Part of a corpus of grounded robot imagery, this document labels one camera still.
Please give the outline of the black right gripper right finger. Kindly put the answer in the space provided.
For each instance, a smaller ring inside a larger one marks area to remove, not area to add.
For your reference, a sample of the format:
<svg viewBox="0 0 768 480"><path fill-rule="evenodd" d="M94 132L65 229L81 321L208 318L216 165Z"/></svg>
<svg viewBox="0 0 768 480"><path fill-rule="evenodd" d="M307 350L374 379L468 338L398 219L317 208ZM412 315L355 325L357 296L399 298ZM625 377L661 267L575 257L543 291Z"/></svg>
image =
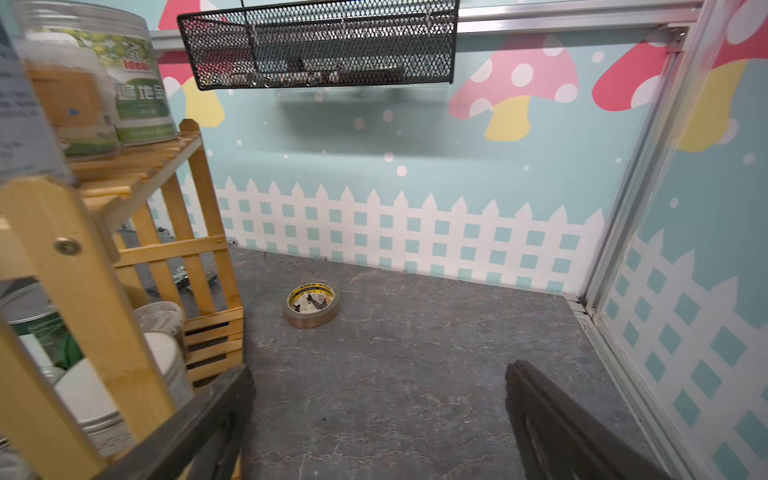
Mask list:
<svg viewBox="0 0 768 480"><path fill-rule="evenodd" d="M505 372L505 407L528 479L667 479L530 362Z"/></svg>

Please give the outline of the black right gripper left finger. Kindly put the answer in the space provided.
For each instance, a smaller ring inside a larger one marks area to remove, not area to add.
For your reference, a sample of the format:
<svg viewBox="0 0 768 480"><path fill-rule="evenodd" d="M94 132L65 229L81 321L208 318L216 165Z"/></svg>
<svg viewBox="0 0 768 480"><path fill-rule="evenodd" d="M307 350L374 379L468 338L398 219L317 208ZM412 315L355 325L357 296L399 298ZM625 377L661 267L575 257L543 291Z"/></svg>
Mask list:
<svg viewBox="0 0 768 480"><path fill-rule="evenodd" d="M246 365L207 385L99 479L231 479L256 397Z"/></svg>

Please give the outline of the green label pull-tab can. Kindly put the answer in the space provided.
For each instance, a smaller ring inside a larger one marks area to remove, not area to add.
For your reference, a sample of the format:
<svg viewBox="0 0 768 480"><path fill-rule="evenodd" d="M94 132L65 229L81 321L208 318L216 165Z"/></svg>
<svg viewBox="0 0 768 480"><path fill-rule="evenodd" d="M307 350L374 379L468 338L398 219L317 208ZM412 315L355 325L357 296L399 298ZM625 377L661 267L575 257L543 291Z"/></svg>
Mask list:
<svg viewBox="0 0 768 480"><path fill-rule="evenodd" d="M76 45L95 54L110 77L108 99L124 146L177 136L145 20L133 13L73 1L13 1L28 40Z"/></svg>

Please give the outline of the tall silver green can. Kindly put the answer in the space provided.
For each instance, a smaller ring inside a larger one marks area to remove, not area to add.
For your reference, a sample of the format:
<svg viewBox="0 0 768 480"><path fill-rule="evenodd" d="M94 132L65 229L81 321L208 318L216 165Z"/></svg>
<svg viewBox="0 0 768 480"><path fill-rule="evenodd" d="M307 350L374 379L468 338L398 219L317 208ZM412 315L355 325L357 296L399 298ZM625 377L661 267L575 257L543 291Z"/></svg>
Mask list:
<svg viewBox="0 0 768 480"><path fill-rule="evenodd" d="M84 358L39 282L2 297L1 319L13 329L39 367L68 370Z"/></svg>

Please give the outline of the clear plastic seed jar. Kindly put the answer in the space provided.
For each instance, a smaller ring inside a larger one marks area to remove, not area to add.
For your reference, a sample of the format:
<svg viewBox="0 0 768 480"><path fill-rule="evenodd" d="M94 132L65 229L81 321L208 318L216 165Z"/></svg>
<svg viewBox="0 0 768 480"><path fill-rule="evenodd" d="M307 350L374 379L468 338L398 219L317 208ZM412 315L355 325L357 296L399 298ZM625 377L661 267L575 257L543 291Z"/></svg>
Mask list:
<svg viewBox="0 0 768 480"><path fill-rule="evenodd" d="M16 47L67 160L118 155L114 84L96 54L67 43L23 40Z"/></svg>

